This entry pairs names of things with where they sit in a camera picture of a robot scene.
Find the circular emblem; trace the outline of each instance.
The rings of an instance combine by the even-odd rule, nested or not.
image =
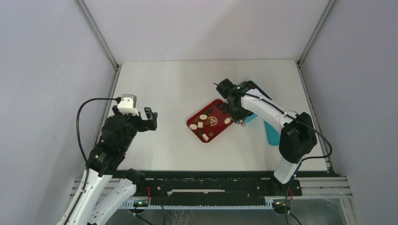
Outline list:
[[[214,117],[214,116],[210,116],[208,119],[210,120],[210,125],[211,126],[215,126],[217,124],[217,122],[218,122],[217,118]]]

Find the white table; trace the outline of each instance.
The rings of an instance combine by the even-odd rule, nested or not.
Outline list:
[[[221,96],[213,82],[253,80],[282,107],[310,114],[293,60],[211,60],[125,62],[114,97],[137,96],[137,108],[159,113],[158,129],[138,133],[119,169],[177,171],[269,171],[278,166],[277,146],[266,139],[256,118],[232,125],[210,143],[202,143],[186,126],[198,110]],[[310,156],[322,155],[316,145]],[[324,159],[306,161],[301,171],[325,171]]]

